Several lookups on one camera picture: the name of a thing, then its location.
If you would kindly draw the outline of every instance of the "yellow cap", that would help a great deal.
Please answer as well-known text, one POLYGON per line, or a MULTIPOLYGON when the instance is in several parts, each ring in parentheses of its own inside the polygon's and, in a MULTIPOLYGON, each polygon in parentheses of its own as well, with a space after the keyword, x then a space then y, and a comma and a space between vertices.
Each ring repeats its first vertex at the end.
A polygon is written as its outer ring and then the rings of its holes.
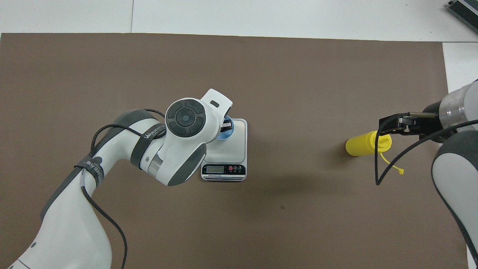
MULTIPOLYGON (((363 156, 375 153, 375 137, 377 136, 377 131, 368 132, 359 136, 355 136, 345 143, 345 149, 352 156, 363 156)), ((389 150, 391 147, 391 136, 389 134, 379 136, 378 152, 382 159, 390 164, 389 161, 385 158, 382 152, 389 150)), ((393 166, 403 175, 403 169, 393 166)))

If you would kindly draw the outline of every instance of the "black cable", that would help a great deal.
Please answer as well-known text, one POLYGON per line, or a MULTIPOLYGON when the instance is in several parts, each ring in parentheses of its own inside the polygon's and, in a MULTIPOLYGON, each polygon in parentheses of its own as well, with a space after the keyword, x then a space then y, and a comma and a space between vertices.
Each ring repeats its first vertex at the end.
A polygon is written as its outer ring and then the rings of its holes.
POLYGON ((455 129, 458 129, 458 128, 461 128, 461 127, 465 127, 465 126, 470 126, 470 125, 474 125, 474 124, 478 124, 478 120, 473 120, 473 121, 469 121, 469 122, 464 122, 464 123, 460 123, 460 124, 456 124, 456 125, 453 125, 453 126, 450 126, 448 128, 445 128, 445 129, 442 129, 440 131, 437 131, 437 132, 434 132, 433 134, 430 134, 430 135, 427 135, 425 136, 424 138, 418 140, 417 142, 413 143, 412 145, 410 145, 408 148, 406 148, 404 151, 402 151, 399 155, 397 155, 397 157, 395 157, 395 159, 393 159, 393 161, 390 162, 390 164, 385 168, 385 170, 383 171, 382 175, 380 176, 379 179, 377 179, 378 177, 378 171, 377 169, 375 170, 376 172, 376 177, 375 177, 375 183, 378 185, 380 185, 380 183, 382 182, 383 178, 385 177, 385 175, 387 175, 388 171, 393 167, 393 165, 395 165, 395 163, 401 158, 403 157, 403 155, 407 154, 407 152, 409 152, 410 150, 412 150, 413 148, 415 148, 416 146, 420 145, 421 143, 425 142, 425 141, 428 141, 430 139, 434 139, 434 138, 437 138, 439 136, 441 136, 442 134, 445 134, 451 130, 455 130, 455 129))
POLYGON ((110 217, 106 212, 104 212, 99 205, 93 201, 93 199, 89 196, 85 186, 81 186, 81 191, 83 192, 83 195, 85 198, 88 200, 88 202, 96 209, 100 214, 103 215, 115 228, 118 230, 118 232, 121 234, 121 238, 123 238, 123 244, 124 244, 124 254, 123 254, 123 263, 121 265, 121 269, 124 269, 124 264, 126 263, 126 255, 128 254, 128 243, 126 242, 126 236, 123 233, 123 230, 119 227, 119 225, 110 217))
POLYGON ((154 112, 154 113, 156 113, 156 114, 160 114, 163 118, 165 118, 164 114, 161 113, 161 112, 159 112, 159 111, 157 111, 157 110, 154 110, 154 109, 151 109, 151 108, 145 108, 144 110, 150 111, 150 112, 154 112))
POLYGON ((95 135, 93 136, 93 139, 91 140, 91 148, 90 148, 91 152, 93 152, 95 150, 96 138, 98 137, 99 133, 101 133, 103 130, 111 128, 111 127, 123 128, 125 130, 128 130, 128 131, 132 132, 135 135, 142 136, 142 134, 140 134, 139 132, 137 132, 137 131, 135 131, 135 130, 127 127, 127 126, 124 126, 124 125, 121 125, 121 124, 108 124, 108 125, 105 125, 105 126, 101 127, 100 129, 98 129, 98 131, 96 131, 95 135))
POLYGON ((404 117, 404 116, 410 116, 410 113, 400 113, 400 114, 395 114, 393 116, 391 116, 390 118, 386 119, 385 121, 383 121, 380 126, 379 126, 379 129, 377 130, 377 135, 375 136, 375 159, 374 159, 374 162, 375 162, 375 184, 380 185, 380 182, 378 182, 378 178, 379 178, 379 162, 378 162, 378 157, 379 157, 379 136, 383 130, 383 128, 385 127, 385 125, 387 125, 388 123, 394 121, 394 120, 397 120, 401 117, 404 117))

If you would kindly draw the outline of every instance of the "robot end effector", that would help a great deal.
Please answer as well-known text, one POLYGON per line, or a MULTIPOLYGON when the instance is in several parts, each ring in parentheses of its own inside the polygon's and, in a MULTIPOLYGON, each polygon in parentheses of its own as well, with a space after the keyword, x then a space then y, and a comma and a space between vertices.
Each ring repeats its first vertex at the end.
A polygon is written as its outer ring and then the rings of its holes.
POLYGON ((206 156, 206 144, 223 129, 232 101, 214 89, 203 98, 183 98, 166 111, 166 138, 152 158, 148 173, 167 186, 181 184, 206 156))
MULTIPOLYGON (((418 135, 423 138, 458 123, 478 119, 478 80, 447 94, 443 100, 427 106, 423 112, 394 114, 379 120, 380 135, 418 135)), ((432 140, 443 143, 459 131, 478 130, 477 125, 450 130, 432 140)))

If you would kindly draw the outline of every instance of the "yellow bottle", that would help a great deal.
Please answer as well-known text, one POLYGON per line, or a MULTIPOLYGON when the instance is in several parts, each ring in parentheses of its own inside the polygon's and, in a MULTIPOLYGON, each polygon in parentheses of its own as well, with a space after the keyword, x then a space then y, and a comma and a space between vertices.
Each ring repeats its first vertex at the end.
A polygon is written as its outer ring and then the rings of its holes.
MULTIPOLYGON (((352 137, 345 143, 345 149, 352 156, 363 156, 375 153, 375 137, 377 131, 352 137)), ((389 134, 379 136, 378 152, 385 152, 391 147, 389 134)))

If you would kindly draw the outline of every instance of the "metal device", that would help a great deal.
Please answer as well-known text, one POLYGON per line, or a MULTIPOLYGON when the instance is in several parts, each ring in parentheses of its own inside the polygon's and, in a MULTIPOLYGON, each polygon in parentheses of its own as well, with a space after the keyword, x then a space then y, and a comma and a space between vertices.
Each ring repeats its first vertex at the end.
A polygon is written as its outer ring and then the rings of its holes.
POLYGON ((230 137, 216 139, 207 145, 201 163, 201 177, 208 181, 242 181, 247 176, 247 122, 232 119, 230 137))
POLYGON ((478 0, 453 0, 448 11, 478 34, 478 0))

